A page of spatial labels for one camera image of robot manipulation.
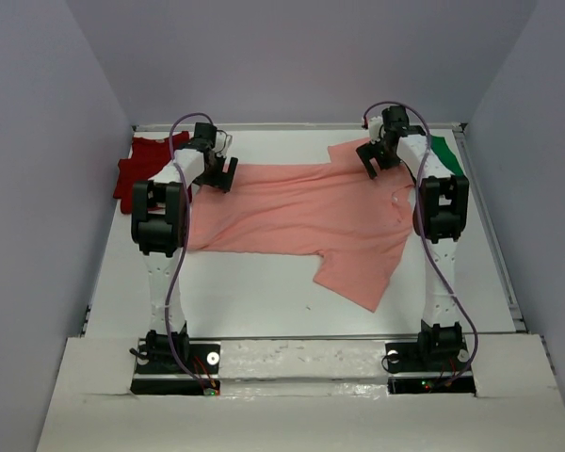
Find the pink cloth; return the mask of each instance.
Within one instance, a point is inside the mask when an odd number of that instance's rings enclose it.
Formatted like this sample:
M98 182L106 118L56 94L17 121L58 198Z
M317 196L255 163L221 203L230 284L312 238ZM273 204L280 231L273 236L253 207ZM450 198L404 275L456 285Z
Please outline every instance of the pink cloth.
M371 181L362 143L329 147L329 164L239 165L227 194L204 186L188 248L317 254L315 283L374 312L412 230L412 179L402 166Z

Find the folded cloth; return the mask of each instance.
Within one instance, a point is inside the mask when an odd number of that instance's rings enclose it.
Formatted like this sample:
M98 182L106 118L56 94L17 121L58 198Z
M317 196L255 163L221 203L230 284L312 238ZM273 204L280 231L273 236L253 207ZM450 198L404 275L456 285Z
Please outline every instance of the folded cloth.
M239 165L227 194L202 187L188 249L322 256L314 281L374 312L412 231L412 179L402 165L370 180L363 142L329 147L329 164Z
M188 132L173 136L174 148L190 139ZM170 161L170 145L167 139L147 139L134 137L132 156L118 163L120 176L113 192L113 198L121 199L123 214L132 213L132 187L134 182L145 181L156 175Z

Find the green cloth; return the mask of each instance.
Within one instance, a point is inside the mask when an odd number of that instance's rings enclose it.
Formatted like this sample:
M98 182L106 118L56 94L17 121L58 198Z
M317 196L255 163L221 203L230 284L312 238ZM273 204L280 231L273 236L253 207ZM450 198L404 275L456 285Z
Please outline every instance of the green cloth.
M464 172L460 167L459 160L450 151L444 137L431 137L431 150L446 168L454 173L455 176L463 176Z

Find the dark red fabric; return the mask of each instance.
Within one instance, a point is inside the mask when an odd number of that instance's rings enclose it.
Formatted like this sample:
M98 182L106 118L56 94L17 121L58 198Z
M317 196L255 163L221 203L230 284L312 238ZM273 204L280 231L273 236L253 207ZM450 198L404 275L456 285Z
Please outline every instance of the dark red fabric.
M173 145L190 139L188 132L173 136ZM155 176L170 161L170 146L167 139L134 138L132 157L120 160L120 177L117 180L113 198L121 200L121 212L132 213L132 186L136 181L145 181ZM188 196L192 196L190 187Z

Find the gray backdrop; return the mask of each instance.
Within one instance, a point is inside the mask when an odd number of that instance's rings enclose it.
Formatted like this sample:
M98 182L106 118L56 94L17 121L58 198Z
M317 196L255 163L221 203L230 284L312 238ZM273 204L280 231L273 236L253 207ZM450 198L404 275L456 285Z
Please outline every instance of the gray backdrop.
M527 326L565 399L565 0L542 0L467 128Z
M68 0L134 124L468 121L534 0Z
M0 0L0 452L36 450L129 138L67 5Z

